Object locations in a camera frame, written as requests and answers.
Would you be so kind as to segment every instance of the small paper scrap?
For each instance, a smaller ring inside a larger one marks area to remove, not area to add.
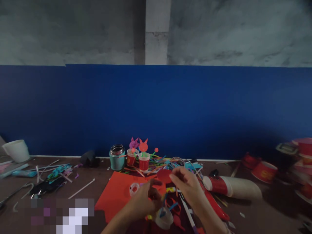
[[[236,229],[236,227],[234,226],[234,224],[233,224],[233,223],[231,223],[230,221],[228,222],[228,225],[229,225],[231,228]]]

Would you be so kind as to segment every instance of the white paper cup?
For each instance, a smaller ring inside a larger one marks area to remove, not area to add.
[[[16,140],[6,143],[2,146],[5,152],[18,163],[30,159],[28,147],[24,140]]]
[[[165,216],[160,218],[160,214],[157,212],[154,221],[161,229],[169,230],[171,224],[173,223],[173,216],[168,207],[163,207],[162,211],[166,212]]]

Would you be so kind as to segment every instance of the plastic straw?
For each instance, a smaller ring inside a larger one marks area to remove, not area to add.
[[[73,195],[71,195],[68,199],[74,197],[75,195],[77,195],[79,192],[81,192],[84,188],[88,187],[91,183],[93,183],[95,181],[95,179],[93,179],[90,183],[88,183],[86,186],[84,186],[83,188],[81,188],[80,190],[78,190],[77,192],[75,192]]]

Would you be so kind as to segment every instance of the red paper circle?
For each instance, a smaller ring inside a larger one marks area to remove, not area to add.
[[[167,170],[167,169],[162,169],[159,172],[157,172],[157,178],[165,183],[165,184],[169,184],[171,183],[171,179],[169,177],[169,175],[171,174],[172,171]]]

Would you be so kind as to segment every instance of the concrete wall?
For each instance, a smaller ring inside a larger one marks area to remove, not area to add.
[[[145,1],[0,0],[0,65],[144,64]]]
[[[312,66],[310,0],[172,0],[168,64]]]

